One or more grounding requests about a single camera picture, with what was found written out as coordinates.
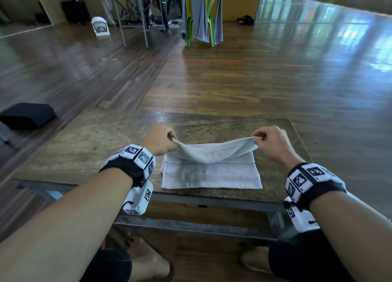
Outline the white marker wrist band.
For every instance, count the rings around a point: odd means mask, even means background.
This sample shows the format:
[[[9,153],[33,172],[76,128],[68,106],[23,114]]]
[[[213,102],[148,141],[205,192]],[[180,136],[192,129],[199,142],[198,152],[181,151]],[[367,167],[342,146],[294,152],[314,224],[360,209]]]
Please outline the white marker wrist band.
[[[302,162],[287,175],[286,192],[283,201],[286,210],[297,207],[300,212],[310,210],[310,204],[318,197],[332,191],[347,193],[344,181],[316,163]]]
[[[109,157],[100,172],[118,168],[133,180],[133,187],[143,188],[156,166],[156,159],[150,151],[139,145],[130,144]]]

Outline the black suitcase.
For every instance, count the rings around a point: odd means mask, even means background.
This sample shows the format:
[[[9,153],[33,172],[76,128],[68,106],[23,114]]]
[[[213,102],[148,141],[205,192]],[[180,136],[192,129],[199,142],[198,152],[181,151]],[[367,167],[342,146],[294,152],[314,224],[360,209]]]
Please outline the black suitcase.
[[[63,1],[61,8],[68,22],[84,25],[91,21],[85,1]]]

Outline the black shorts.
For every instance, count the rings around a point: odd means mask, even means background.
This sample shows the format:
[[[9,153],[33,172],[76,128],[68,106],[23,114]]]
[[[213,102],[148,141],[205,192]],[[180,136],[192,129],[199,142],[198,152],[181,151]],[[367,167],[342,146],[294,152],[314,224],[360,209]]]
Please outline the black shorts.
[[[355,282],[320,229],[299,234],[297,244],[275,241],[267,247],[272,275],[278,279]],[[127,249],[127,244],[126,248],[108,248],[103,243],[80,282],[129,282],[132,263]]]

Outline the wall mirror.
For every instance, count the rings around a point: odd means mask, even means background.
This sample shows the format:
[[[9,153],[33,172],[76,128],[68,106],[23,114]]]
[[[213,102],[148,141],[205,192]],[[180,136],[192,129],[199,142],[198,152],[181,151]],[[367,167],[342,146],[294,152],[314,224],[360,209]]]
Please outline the wall mirror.
[[[0,39],[52,25],[42,0],[0,0]]]

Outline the person's left hand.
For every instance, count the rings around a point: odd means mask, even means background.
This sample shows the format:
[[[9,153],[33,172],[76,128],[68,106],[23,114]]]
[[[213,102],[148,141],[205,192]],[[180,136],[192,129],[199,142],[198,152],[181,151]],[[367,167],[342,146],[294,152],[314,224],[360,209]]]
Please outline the person's left hand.
[[[165,124],[152,127],[139,141],[138,145],[146,148],[153,156],[163,156],[165,152]]]

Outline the white hand towel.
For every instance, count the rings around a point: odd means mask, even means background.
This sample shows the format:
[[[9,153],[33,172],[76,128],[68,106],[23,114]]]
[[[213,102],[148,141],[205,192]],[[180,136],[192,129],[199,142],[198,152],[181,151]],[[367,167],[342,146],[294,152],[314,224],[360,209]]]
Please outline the white hand towel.
[[[257,137],[187,145],[174,139],[178,151],[164,155],[162,188],[262,189],[253,155],[258,149],[255,140]]]

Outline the person's foot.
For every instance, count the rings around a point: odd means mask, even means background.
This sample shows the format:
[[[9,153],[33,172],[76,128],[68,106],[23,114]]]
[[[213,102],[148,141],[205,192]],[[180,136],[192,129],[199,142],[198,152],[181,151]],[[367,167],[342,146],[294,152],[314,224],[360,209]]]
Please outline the person's foot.
[[[143,238],[129,234],[125,238],[127,252],[132,263],[129,282],[140,282],[152,278],[166,278],[170,273],[170,265]]]
[[[243,252],[240,256],[240,261],[248,270],[272,275],[268,257],[269,247],[257,246],[252,250]]]

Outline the person's right forearm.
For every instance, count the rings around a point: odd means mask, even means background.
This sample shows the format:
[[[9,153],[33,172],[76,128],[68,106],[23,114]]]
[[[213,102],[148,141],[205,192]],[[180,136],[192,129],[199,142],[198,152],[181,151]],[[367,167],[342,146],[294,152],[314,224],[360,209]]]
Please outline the person's right forearm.
[[[355,282],[392,282],[392,222],[338,191],[313,200],[310,211]]]

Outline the person's left foot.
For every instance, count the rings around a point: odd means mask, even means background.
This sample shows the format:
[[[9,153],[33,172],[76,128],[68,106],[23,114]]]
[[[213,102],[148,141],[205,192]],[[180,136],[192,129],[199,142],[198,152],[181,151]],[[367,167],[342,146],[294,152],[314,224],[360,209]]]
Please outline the person's left foot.
[[[125,238],[127,252],[132,263],[129,282],[140,282],[152,278],[166,278],[170,273],[170,265],[143,238],[129,234]]]

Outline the wide grey towel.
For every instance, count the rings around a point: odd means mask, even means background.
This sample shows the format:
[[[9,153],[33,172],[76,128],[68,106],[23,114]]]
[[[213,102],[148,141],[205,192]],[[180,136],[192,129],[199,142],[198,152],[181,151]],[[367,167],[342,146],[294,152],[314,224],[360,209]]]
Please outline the wide grey towel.
[[[193,30],[191,37],[209,43],[207,0],[191,0]]]

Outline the green plastic chair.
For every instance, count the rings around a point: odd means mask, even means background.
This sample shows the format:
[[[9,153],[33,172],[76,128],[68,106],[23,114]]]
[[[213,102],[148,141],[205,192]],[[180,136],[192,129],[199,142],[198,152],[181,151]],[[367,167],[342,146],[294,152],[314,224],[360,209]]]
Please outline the green plastic chair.
[[[209,43],[212,47],[214,44],[214,22],[217,12],[217,0],[207,0],[207,14],[208,14],[208,36]],[[193,30],[193,19],[187,18],[185,0],[183,0],[183,24],[182,24],[182,39],[186,41],[187,47],[190,47],[192,40],[194,38],[191,37]]]

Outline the person's left forearm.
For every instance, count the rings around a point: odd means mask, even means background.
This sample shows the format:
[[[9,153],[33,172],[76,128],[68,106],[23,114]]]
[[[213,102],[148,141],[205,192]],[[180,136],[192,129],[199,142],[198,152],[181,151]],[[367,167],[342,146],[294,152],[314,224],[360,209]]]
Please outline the person's left forearm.
[[[79,282],[132,186],[110,168],[35,215],[0,243],[0,282]]]

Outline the person's right hand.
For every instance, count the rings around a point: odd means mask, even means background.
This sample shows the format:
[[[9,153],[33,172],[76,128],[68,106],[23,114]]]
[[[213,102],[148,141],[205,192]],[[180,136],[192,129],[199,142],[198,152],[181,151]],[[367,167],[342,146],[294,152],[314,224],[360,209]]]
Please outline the person's right hand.
[[[300,163],[305,163],[296,151],[293,149],[287,132],[277,126],[263,126],[255,130],[251,137],[262,137],[269,140],[269,149],[261,150],[269,159],[283,166],[287,172],[290,172]]]

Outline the worn wooden table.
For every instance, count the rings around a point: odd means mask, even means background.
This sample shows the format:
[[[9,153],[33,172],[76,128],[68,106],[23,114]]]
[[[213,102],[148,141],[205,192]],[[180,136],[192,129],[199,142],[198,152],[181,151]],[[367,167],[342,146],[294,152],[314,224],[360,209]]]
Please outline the worn wooden table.
[[[20,187],[41,192],[54,201],[76,186],[87,181],[103,166],[108,157],[118,149],[138,141],[151,126],[165,123],[174,129],[182,143],[218,143],[249,136],[260,126],[276,125],[287,131],[291,144],[304,159],[311,158],[289,119],[263,118],[261,116],[213,116],[179,114],[172,112],[134,111],[130,113],[111,109],[87,109],[80,113],[56,136],[45,142],[11,176]],[[121,213],[114,224],[125,227],[161,229],[181,233],[203,233],[260,240],[289,240],[298,234],[291,220],[285,224],[283,199],[286,175],[274,162],[259,152],[254,154],[261,175],[263,189],[189,189],[162,190],[159,168],[162,157],[150,176],[154,192],[150,203],[167,202],[243,209],[264,213],[268,218],[266,230],[223,225],[192,223],[179,211],[178,220],[149,219]]]

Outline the person's right foot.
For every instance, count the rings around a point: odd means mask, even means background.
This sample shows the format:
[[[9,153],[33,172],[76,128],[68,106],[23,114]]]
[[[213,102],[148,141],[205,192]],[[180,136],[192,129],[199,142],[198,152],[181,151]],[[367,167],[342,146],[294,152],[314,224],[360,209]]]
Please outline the person's right foot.
[[[272,275],[268,257],[269,247],[257,246],[252,250],[243,252],[240,256],[240,261],[248,270]]]

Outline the metal folding table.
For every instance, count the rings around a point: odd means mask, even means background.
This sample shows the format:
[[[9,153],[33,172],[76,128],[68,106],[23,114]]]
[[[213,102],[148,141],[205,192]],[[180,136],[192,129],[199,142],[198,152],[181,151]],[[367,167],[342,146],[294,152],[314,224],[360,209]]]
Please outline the metal folding table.
[[[118,18],[118,23],[119,23],[119,27],[120,27],[120,33],[121,33],[121,38],[122,38],[122,43],[124,45],[124,48],[127,47],[126,42],[125,42],[125,36],[124,36],[124,28],[140,28],[143,30],[143,34],[144,34],[144,40],[145,40],[145,46],[146,48],[148,48],[148,41],[147,41],[147,24],[145,21],[145,14],[144,14],[144,2],[146,2],[147,0],[136,0],[136,5],[137,5],[137,10],[136,10],[136,16],[138,18],[140,18],[142,25],[141,26],[123,26],[122,22],[121,22],[121,17],[119,14],[119,9],[117,6],[117,0],[113,0],[114,4],[115,4],[115,11],[116,11],[116,16]]]

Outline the white floor fan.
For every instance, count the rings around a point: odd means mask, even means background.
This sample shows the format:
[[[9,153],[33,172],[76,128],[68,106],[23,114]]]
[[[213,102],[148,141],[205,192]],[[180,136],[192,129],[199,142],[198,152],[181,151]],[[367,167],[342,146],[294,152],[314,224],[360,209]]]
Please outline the white floor fan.
[[[91,24],[96,37],[110,36],[108,23],[103,17],[93,17]]]

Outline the narrow grey towel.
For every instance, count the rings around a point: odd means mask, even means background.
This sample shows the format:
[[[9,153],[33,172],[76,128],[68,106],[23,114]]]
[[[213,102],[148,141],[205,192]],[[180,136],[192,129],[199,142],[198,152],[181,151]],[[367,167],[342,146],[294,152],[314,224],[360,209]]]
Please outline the narrow grey towel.
[[[222,21],[222,0],[217,0],[217,12],[214,22],[214,44],[219,44],[223,41],[223,21]]]

